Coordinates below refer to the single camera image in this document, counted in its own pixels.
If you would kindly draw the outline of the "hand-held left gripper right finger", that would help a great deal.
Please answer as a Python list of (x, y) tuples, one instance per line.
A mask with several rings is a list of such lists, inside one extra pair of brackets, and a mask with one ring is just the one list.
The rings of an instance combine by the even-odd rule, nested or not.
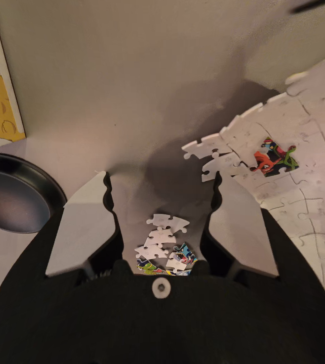
[(200, 250), (218, 277), (234, 278), (240, 271), (279, 275), (260, 205), (225, 172), (216, 173)]

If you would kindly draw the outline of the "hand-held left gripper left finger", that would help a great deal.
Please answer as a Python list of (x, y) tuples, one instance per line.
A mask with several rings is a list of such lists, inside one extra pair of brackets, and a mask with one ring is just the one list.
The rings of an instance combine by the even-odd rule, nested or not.
[(102, 171), (65, 204), (46, 276), (80, 269), (93, 277), (122, 259), (124, 242), (111, 191), (110, 175)]

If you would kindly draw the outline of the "colourful puzzle ball shell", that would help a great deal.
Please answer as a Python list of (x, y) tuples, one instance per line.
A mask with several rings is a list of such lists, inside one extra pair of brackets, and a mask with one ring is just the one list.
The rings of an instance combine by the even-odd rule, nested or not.
[(224, 169), (268, 210), (325, 289), (325, 60), (286, 80), (287, 91), (184, 145), (211, 157), (202, 182)]

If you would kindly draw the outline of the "blue red puzzle piece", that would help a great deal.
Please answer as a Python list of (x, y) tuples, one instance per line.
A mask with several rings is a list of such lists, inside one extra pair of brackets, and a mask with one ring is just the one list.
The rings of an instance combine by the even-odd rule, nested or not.
[(185, 265), (192, 265), (197, 261), (195, 254), (188, 248), (186, 243), (183, 243), (181, 247), (173, 247), (173, 258)]

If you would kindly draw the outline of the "black round ball stand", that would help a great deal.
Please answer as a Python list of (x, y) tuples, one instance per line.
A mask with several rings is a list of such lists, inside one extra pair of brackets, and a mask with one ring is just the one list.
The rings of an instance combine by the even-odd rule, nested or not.
[(0, 229), (37, 233), (63, 208), (67, 197), (46, 171), (20, 157), (0, 153)]

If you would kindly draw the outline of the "green colourful puzzle piece pair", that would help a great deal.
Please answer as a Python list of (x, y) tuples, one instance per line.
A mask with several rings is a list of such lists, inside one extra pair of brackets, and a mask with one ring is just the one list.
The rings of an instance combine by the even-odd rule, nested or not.
[(166, 271), (156, 267), (149, 260), (137, 259), (137, 269), (145, 275), (163, 275)]

